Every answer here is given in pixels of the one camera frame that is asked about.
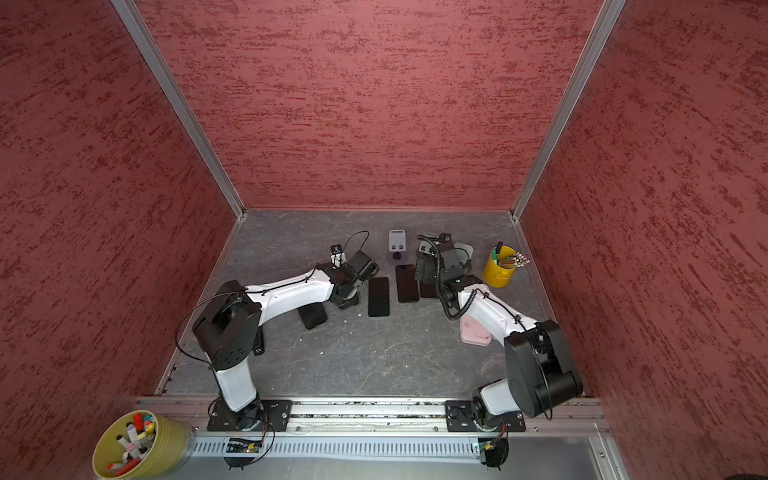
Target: yellow metal bucket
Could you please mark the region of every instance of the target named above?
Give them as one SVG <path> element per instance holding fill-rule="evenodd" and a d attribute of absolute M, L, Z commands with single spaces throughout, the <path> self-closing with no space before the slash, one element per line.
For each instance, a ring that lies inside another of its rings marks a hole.
<path fill-rule="evenodd" d="M 137 413 L 140 413 L 142 418 L 147 414 L 155 418 L 157 433 L 154 443 L 141 463 L 129 472 L 115 476 L 113 472 L 107 469 L 107 465 L 112 462 L 119 463 L 122 460 L 123 452 L 125 452 L 125 448 L 118 443 L 116 438 L 118 435 L 126 436 L 125 424 L 133 422 L 134 415 Z M 156 477 L 174 470 L 184 463 L 192 451 L 193 443 L 192 428 L 186 423 L 167 419 L 148 410 L 137 410 L 123 415 L 104 432 L 96 444 L 91 463 L 99 478 Z"/>
<path fill-rule="evenodd" d="M 502 252 L 498 255 L 498 258 L 501 260 L 511 257 L 512 255 L 515 255 L 515 253 L 517 252 L 513 249 L 504 246 L 502 247 Z M 514 268 L 501 268 L 495 261 L 493 261 L 493 257 L 488 255 L 488 262 L 485 264 L 485 268 L 482 271 L 482 277 L 488 285 L 501 288 L 509 283 L 509 278 L 514 272 Z"/>

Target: black mounting plate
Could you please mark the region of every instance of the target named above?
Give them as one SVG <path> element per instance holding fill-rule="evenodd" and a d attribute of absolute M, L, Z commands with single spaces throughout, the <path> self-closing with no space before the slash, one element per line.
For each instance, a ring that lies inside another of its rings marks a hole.
<path fill-rule="evenodd" d="M 525 420 L 522 412 L 505 413 L 503 418 L 507 424 L 508 432 L 525 431 Z M 448 400 L 445 402 L 445 423 L 448 425 L 449 432 L 484 432 L 472 418 L 472 401 L 470 400 Z M 502 426 L 499 423 L 493 432 L 500 432 Z"/>
<path fill-rule="evenodd" d="M 275 429 L 275 432 L 285 432 L 290 420 L 290 409 L 293 402 L 290 400 L 265 400 L 261 399 L 266 417 Z M 227 408 L 227 404 L 221 398 L 216 399 L 208 419 L 208 432 L 239 432 L 232 420 L 233 413 Z"/>

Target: pink case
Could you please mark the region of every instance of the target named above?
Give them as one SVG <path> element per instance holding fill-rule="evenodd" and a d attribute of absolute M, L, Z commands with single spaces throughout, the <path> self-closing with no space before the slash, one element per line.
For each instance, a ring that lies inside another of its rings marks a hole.
<path fill-rule="evenodd" d="M 493 340 L 491 333 L 480 322 L 469 315 L 464 315 L 462 317 L 462 324 L 459 328 L 459 337 L 464 343 L 480 346 L 490 345 Z"/>

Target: gray floor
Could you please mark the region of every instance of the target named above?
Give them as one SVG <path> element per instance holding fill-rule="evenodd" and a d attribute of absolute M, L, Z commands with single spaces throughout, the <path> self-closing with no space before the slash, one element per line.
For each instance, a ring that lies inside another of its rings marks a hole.
<path fill-rule="evenodd" d="M 438 462 L 381 462 L 336 460 L 329 458 L 270 458 L 248 465 L 243 470 L 228 470 L 221 458 L 190 458 L 167 480 L 211 478 L 245 480 L 270 478 L 284 480 L 597 480 L 598 474 L 587 439 L 509 439 L 509 458 L 502 469 Z"/>
<path fill-rule="evenodd" d="M 252 211 L 227 262 L 226 280 L 267 283 L 311 270 L 329 261 L 329 248 L 350 234 L 370 230 L 363 250 L 389 278 L 388 318 L 367 315 L 367 290 L 358 306 L 338 310 L 326 303 L 329 319 L 307 331 L 294 310 L 264 326 L 266 353 L 249 359 L 253 381 L 263 396 L 469 396 L 487 382 L 505 376 L 504 350 L 493 342 L 473 346 L 458 337 L 458 322 L 445 318 L 438 300 L 400 304 L 394 266 L 385 261 L 388 232 L 404 229 L 410 263 L 416 235 L 448 232 L 454 241 L 475 248 L 473 273 L 482 268 L 498 241 L 515 248 L 508 215 Z M 353 252 L 365 235 L 349 242 Z M 496 295 L 517 310 L 541 318 L 541 309 L 525 269 L 515 272 Z M 197 342 L 185 342 L 199 353 Z M 184 357 L 167 384 L 169 393 L 217 393 L 207 367 Z"/>

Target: textured wallpaper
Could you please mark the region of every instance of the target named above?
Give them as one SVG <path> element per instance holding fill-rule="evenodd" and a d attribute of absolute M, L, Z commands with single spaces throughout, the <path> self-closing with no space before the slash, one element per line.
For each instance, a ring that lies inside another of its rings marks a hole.
<path fill-rule="evenodd" d="M 87 478 L 233 224 L 108 0 L 0 6 L 3 478 Z"/>
<path fill-rule="evenodd" d="M 505 209 L 601 0 L 137 0 L 247 207 Z"/>
<path fill-rule="evenodd" d="M 633 480 L 768 475 L 768 3 L 630 0 L 523 227 Z"/>

